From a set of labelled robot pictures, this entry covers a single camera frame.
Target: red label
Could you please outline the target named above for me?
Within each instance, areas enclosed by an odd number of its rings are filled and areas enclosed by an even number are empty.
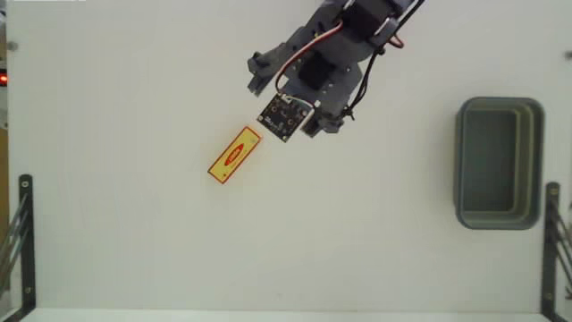
[[[232,162],[234,162],[234,160],[236,160],[237,157],[239,157],[239,155],[243,149],[244,149],[244,143],[240,144],[238,147],[236,147],[234,149],[234,151],[232,151],[232,153],[229,155],[229,158],[226,159],[226,162],[224,163],[224,165],[229,165]]]

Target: red wire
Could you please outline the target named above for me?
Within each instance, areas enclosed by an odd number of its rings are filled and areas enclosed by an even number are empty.
[[[287,62],[286,64],[284,64],[282,66],[282,68],[278,71],[278,76],[276,77],[276,91],[278,93],[281,93],[280,87],[279,87],[279,82],[280,79],[282,78],[282,76],[284,75],[284,73],[288,70],[288,68],[290,68],[290,66],[292,66],[292,64],[297,61],[303,54],[307,53],[310,49],[312,49],[312,47],[314,47],[315,45],[323,42],[324,40],[330,38],[331,36],[337,34],[338,32],[341,31],[341,29],[343,28],[343,21],[340,21],[340,23],[334,27],[333,29],[326,31],[325,33],[323,33],[322,35],[318,36],[317,38],[315,38],[314,40],[310,41],[307,45],[305,45],[304,47],[302,47],[302,49],[300,49],[296,54],[294,54]]]

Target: circuit board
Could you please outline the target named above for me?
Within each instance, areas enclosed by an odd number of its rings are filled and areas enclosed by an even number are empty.
[[[258,121],[280,140],[288,142],[311,110],[310,106],[276,95],[258,116]]]

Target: white table surface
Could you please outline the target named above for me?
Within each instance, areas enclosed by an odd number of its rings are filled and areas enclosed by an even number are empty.
[[[539,100],[544,180],[568,196],[572,3],[430,0],[357,121],[285,145],[255,124],[273,92],[248,92],[246,60],[315,8],[9,3],[12,204],[33,174],[39,307],[539,311],[542,225],[455,217],[455,114]],[[206,171],[247,124],[265,140],[222,186]]]
[[[37,309],[23,322],[547,322],[537,314],[299,313]]]

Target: gray bin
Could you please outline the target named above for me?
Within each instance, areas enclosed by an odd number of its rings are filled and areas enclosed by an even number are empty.
[[[479,97],[457,123],[455,203],[470,229],[525,230],[540,216],[544,113],[529,98]]]

